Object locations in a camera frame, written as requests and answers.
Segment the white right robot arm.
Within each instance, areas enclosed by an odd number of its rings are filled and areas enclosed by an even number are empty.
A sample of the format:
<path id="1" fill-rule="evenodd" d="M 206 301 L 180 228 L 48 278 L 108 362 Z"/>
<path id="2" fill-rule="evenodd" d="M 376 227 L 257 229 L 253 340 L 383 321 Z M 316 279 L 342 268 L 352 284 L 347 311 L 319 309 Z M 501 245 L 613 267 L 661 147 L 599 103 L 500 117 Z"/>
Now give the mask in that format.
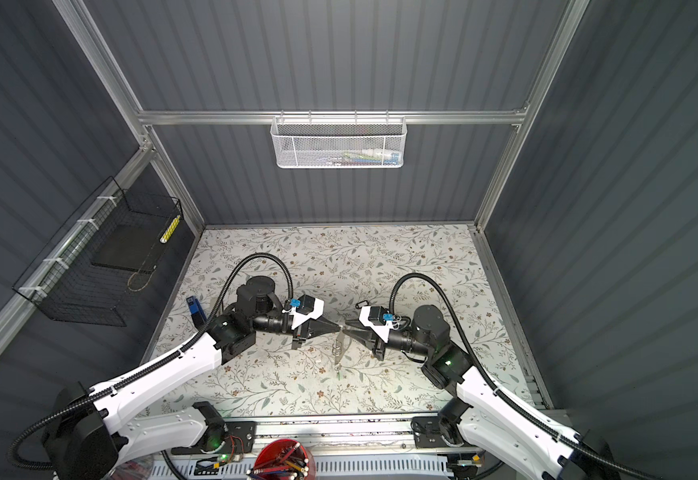
<path id="1" fill-rule="evenodd" d="M 412 316 L 395 309 L 409 280 L 428 283 L 444 308 L 418 307 Z M 359 305 L 359 317 L 343 331 L 377 360 L 388 350 L 413 354 L 431 384 L 451 399 L 437 414 L 440 434 L 450 446 L 474 445 L 528 479 L 647 479 L 649 473 L 614 460 L 606 441 L 580 433 L 522 401 L 483 366 L 442 287 L 413 272 L 393 286 L 388 306 Z"/>

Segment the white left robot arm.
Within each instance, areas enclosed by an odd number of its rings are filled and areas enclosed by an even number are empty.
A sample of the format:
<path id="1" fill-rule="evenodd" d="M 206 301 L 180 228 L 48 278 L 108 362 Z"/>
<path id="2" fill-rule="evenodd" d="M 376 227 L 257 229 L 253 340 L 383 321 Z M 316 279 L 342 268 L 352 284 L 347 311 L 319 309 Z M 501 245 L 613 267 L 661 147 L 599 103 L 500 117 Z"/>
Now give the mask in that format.
<path id="1" fill-rule="evenodd" d="M 323 300 L 295 296 L 291 274 L 279 298 L 268 276 L 253 276 L 225 305 L 196 322 L 188 340 L 108 381 L 63 389 L 51 414 L 27 427 L 6 452 L 12 466 L 52 471 L 59 479 L 102 479 L 138 457 L 172 448 L 203 448 L 214 454 L 228 441 L 221 415 L 206 401 L 176 414 L 138 419 L 138 414 L 187 381 L 229 363 L 251 348 L 259 332 L 286 335 L 293 348 L 340 331 L 324 315 Z"/>

